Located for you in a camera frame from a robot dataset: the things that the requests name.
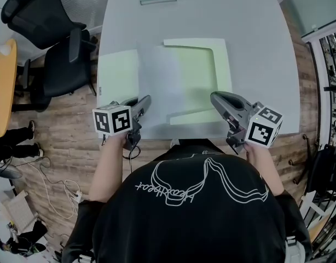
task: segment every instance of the chair backrest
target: chair backrest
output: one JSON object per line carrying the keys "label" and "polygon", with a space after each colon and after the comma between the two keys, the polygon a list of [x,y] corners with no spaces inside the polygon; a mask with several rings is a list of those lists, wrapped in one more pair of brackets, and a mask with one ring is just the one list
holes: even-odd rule
{"label": "chair backrest", "polygon": [[76,27],[86,27],[69,19],[61,0],[7,0],[1,19],[39,49],[55,45]]}

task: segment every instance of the hand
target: hand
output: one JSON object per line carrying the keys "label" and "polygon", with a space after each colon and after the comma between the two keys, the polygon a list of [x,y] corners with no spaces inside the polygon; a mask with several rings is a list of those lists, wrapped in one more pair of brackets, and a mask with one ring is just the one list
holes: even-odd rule
{"label": "hand", "polygon": [[126,140],[126,136],[128,135],[128,131],[121,133],[121,134],[117,134],[114,136],[109,136],[107,138],[107,141],[105,143],[105,145],[109,145],[109,144],[119,144],[121,147],[124,146],[125,144],[125,140]]}
{"label": "hand", "polygon": [[247,161],[257,169],[257,163],[263,156],[271,156],[267,148],[250,143],[244,143],[244,149],[246,150]]}

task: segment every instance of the small object on floor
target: small object on floor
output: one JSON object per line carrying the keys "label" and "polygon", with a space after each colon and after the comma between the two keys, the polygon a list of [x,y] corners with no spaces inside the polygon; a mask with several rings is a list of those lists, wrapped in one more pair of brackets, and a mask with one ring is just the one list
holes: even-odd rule
{"label": "small object on floor", "polygon": [[28,125],[28,129],[31,129],[31,130],[32,130],[32,132],[33,132],[33,137],[32,137],[32,139],[34,139],[34,137],[35,137],[34,131],[35,131],[35,129],[36,129],[36,124],[34,123],[34,121],[30,121],[30,123],[29,123],[29,125]]}
{"label": "small object on floor", "polygon": [[44,156],[44,150],[41,149],[39,143],[34,143],[34,145],[37,145],[37,146],[38,146],[38,148],[39,148],[38,156],[39,156],[40,158],[42,158],[42,157]]}

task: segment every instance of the white paper sheet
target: white paper sheet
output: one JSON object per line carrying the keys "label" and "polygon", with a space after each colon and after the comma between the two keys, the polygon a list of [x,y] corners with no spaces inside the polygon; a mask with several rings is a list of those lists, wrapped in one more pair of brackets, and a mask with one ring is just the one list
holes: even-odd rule
{"label": "white paper sheet", "polygon": [[186,110],[181,68],[173,49],[137,45],[139,99],[151,96],[151,106],[140,119],[143,128],[169,123],[168,115]]}

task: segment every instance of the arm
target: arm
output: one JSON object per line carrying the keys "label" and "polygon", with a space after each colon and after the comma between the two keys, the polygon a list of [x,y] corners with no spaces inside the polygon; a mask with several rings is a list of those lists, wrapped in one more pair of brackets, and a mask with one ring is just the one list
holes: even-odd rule
{"label": "arm", "polygon": [[94,178],[89,190],[89,199],[106,203],[122,183],[123,145],[127,133],[110,136],[101,150]]}
{"label": "arm", "polygon": [[269,150],[250,143],[245,144],[245,149],[247,151],[247,160],[264,178],[273,195],[281,195],[285,189],[275,168]]}
{"label": "arm", "polygon": [[89,255],[92,232],[103,207],[122,183],[123,145],[127,133],[109,137],[101,149],[95,175],[89,190],[89,200],[78,206],[78,217],[62,252],[62,262],[72,263],[80,254]]}
{"label": "arm", "polygon": [[245,149],[247,160],[264,178],[283,211],[286,237],[296,236],[296,240],[304,246],[306,258],[310,258],[312,249],[309,232],[295,200],[283,187],[269,150],[254,144],[245,144]]}

